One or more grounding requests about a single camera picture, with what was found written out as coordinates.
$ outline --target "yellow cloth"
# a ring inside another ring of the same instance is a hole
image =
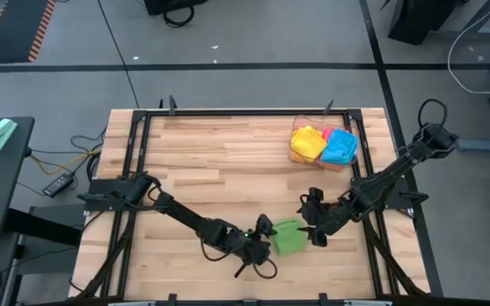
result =
[[[290,149],[304,157],[306,162],[315,162],[326,146],[327,142],[322,137],[322,132],[312,126],[293,131],[290,139]]]

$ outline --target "yellow wire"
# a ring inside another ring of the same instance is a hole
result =
[[[63,164],[62,166],[58,166],[58,168],[57,168],[56,170],[51,171],[51,172],[50,172],[50,171],[47,171],[47,170],[46,170],[46,169],[43,167],[43,165],[41,164],[41,162],[40,162],[40,161],[39,161],[37,158],[35,158],[35,156],[30,156],[30,158],[31,158],[31,159],[32,159],[34,162],[36,162],[36,163],[37,163],[37,165],[39,165],[39,167],[41,168],[41,171],[43,171],[43,172],[44,172],[46,175],[54,175],[54,174],[58,173],[58,172],[59,172],[61,169],[63,169],[64,167],[67,167],[67,166],[71,165],[73,162],[76,162],[76,161],[80,160],[81,158],[84,158],[84,157],[87,157],[87,156],[91,156],[91,155],[93,155],[93,154],[95,154],[95,153],[98,153],[98,151],[90,151],[90,152],[88,152],[88,153],[81,154],[80,156],[77,156],[77,157],[73,158],[72,160],[70,160],[70,161],[66,162],[66,163],[65,163],[65,164]]]

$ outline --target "plastic container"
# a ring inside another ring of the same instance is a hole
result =
[[[296,116],[296,118],[294,118],[293,129],[292,129],[292,132],[291,132],[291,135],[290,135],[291,140],[292,140],[292,137],[293,137],[294,132],[295,131],[298,131],[301,127],[302,128],[312,127],[316,131],[319,131],[321,133],[322,133],[322,131],[325,131],[325,133],[326,133],[326,131],[328,129],[333,129],[333,130],[335,130],[335,129],[341,129],[341,130],[344,130],[344,131],[347,131],[347,132],[352,131],[352,132],[354,132],[353,133],[354,135],[357,135],[358,134],[356,132],[356,129],[353,128],[353,127],[341,127],[341,126],[330,124],[330,123],[325,123],[325,122],[319,122],[319,121],[311,120],[311,119],[309,119],[306,116]],[[350,160],[349,163],[346,163],[346,164],[336,164],[336,163],[322,162],[321,161],[321,155],[322,155],[322,153],[319,154],[318,156],[316,156],[315,158],[313,158],[313,156],[316,154],[316,152],[318,150],[314,150],[313,152],[307,152],[307,153],[298,152],[296,150],[293,150],[293,146],[291,144],[291,140],[288,141],[288,148],[289,148],[289,156],[288,156],[288,158],[291,161],[293,161],[293,162],[299,162],[299,163],[303,163],[303,164],[306,164],[306,165],[311,165],[311,166],[314,166],[314,167],[323,167],[323,168],[326,168],[327,170],[336,171],[336,172],[341,172],[346,167],[348,167],[349,165],[351,165],[353,162],[356,162],[356,152],[355,152],[355,156],[353,158],[351,158],[351,160]]]

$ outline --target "blue cloth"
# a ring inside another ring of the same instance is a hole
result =
[[[348,165],[355,157],[358,139],[352,133],[337,129],[330,134],[327,147],[321,155],[321,162]]]

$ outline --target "white cable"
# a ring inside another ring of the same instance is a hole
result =
[[[481,17],[478,21],[474,22],[474,24],[472,24],[471,26],[467,27],[466,29],[464,29],[462,31],[462,33],[460,33],[458,36],[457,36],[457,39],[455,39],[455,42],[453,43],[453,45],[451,46],[451,48],[449,49],[449,54],[447,55],[447,69],[449,70],[449,73],[451,73],[451,76],[455,79],[455,81],[457,81],[457,83],[460,85],[461,88],[463,88],[464,90],[466,90],[467,92],[471,93],[471,94],[490,94],[490,92],[482,92],[482,91],[474,91],[474,90],[470,90],[468,89],[465,85],[463,85],[463,83],[461,83],[458,78],[453,74],[453,71],[451,70],[451,53],[453,52],[453,48],[455,47],[455,45],[457,44],[457,42],[459,41],[459,39],[471,28],[473,28],[474,26],[476,26],[478,23],[482,22],[484,19],[486,19],[488,16],[490,15],[490,11],[489,13],[485,14],[485,16]]]

